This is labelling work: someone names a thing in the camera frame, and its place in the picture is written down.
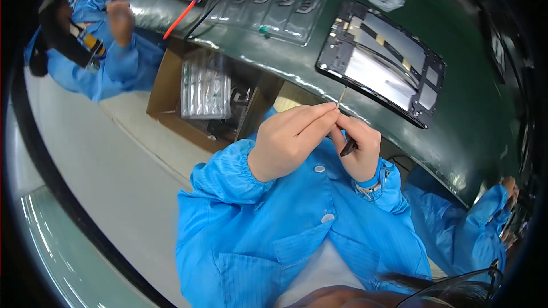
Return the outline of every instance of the cardboard box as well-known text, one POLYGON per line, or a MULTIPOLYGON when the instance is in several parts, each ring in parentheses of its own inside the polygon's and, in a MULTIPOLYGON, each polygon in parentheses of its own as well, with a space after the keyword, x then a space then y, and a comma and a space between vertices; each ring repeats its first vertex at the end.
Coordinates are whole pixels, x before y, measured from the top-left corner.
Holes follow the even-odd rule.
MULTIPOLYGON (((175 113, 181 94, 182 61, 185 54, 196 48, 198 46, 195 44, 184 43, 178 39, 170 42, 156 75, 146 113, 182 138, 205 151, 215 153, 229 143, 210 139, 206 132, 182 120, 175 113)), ((236 132, 235 140, 240 140, 259 128, 261 118, 274 104, 284 80, 231 58, 228 64, 232 81, 245 81, 254 87, 244 119, 236 132)))

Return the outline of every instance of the screwdriver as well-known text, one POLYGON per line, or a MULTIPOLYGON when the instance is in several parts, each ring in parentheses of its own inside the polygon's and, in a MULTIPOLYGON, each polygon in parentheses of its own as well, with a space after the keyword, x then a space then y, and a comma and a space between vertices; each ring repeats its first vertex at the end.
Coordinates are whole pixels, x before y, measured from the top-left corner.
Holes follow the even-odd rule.
MULTIPOLYGON (((346 86, 344 87, 344 90, 342 91, 341 97, 339 98, 339 101, 337 102, 336 108, 339 108, 339 106, 341 104, 341 101, 343 100, 344 94, 346 93, 347 88, 348 87, 346 87, 346 86)), ((346 134, 346 137, 347 137, 346 145, 342 149, 341 153, 339 154, 339 156, 341 156, 341 157, 344 157, 346 155, 351 154, 354 150, 356 150, 358 148, 358 144, 356 144, 356 141, 354 140, 354 138, 352 138, 348 134, 346 134)))

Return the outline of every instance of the blue anti-static coat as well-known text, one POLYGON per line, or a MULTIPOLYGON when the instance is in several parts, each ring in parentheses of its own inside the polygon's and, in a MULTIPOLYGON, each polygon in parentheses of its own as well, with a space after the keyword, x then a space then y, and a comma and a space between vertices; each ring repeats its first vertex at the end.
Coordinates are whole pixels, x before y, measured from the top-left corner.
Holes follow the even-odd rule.
MULTIPOLYGON (((86 30, 102 40, 106 48, 96 73, 79 67, 54 49, 47 51, 48 72, 53 80, 65 90, 82 93, 96 102, 123 92, 150 91, 164 54, 160 47, 136 33, 129 46, 119 47, 108 28, 104 11, 107 1, 78 0, 72 13, 75 23, 91 23, 86 30)), ((37 34, 38 31, 25 51, 27 61, 37 34)))
POLYGON ((215 153, 194 168, 193 192, 179 192, 175 260, 193 307, 272 307, 325 237, 368 290, 402 291, 379 279, 387 272, 431 276, 392 163, 379 159, 381 185, 367 197, 327 138, 268 183, 247 165, 254 145, 250 137, 215 153))
POLYGON ((506 247, 499 235, 510 217, 504 208, 506 188, 500 184, 492 187, 467 212, 462 205, 442 198, 442 191, 448 191, 436 182, 417 167, 403 186, 415 231, 428 257, 448 276, 488 268, 496 258, 499 269, 504 269, 506 247))

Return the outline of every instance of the clear plastic blister tray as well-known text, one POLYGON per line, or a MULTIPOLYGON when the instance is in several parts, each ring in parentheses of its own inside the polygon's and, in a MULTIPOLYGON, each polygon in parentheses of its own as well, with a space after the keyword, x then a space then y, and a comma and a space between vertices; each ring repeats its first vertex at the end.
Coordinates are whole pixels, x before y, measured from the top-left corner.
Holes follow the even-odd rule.
POLYGON ((211 0, 209 5, 215 3, 206 22, 229 24, 305 46, 325 0, 211 0))
POLYGON ((180 117, 230 118, 230 85, 225 56, 203 48, 187 54, 182 64, 180 117))

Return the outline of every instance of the glasses frame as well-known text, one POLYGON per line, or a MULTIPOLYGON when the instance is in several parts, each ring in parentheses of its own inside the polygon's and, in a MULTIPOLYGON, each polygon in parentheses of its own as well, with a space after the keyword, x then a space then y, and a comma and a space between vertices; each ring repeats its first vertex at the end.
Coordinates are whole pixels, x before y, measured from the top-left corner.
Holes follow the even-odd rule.
POLYGON ((417 291, 416 293, 414 293, 413 295, 405 298, 403 301, 401 301, 400 303, 398 303, 398 305, 396 306, 396 308, 402 308, 402 304, 405 303, 407 300, 411 299, 411 298, 414 298, 414 297, 417 297, 417 296, 420 296, 421 293, 427 291, 427 290, 430 290, 432 289, 433 287, 435 286, 438 286, 440 284, 448 284, 448 283, 451 283, 451 282, 459 282, 463 279, 467 279, 467 278, 472 278, 474 276, 477 276, 483 272, 487 272, 489 274, 489 276, 491 276, 491 284, 489 286, 489 291, 487 291, 487 297, 485 298, 485 303, 487 304, 492 298, 493 296, 495 295, 495 281, 496 281, 496 278, 497 276, 500 276, 500 282, 502 282, 504 280, 504 275, 503 273, 498 269, 498 266, 499 266, 499 260, 498 259, 495 259, 491 265, 486 268, 486 269, 481 269, 481 270, 476 270, 476 271, 472 271, 472 272, 467 272, 467 273, 463 273, 462 275, 459 275, 459 276, 455 276, 455 277, 451 277, 451 278, 447 278, 447 279, 444 279, 443 281, 440 281, 440 282, 437 282, 431 286, 429 286, 428 288, 424 288, 422 289, 421 291, 417 291))

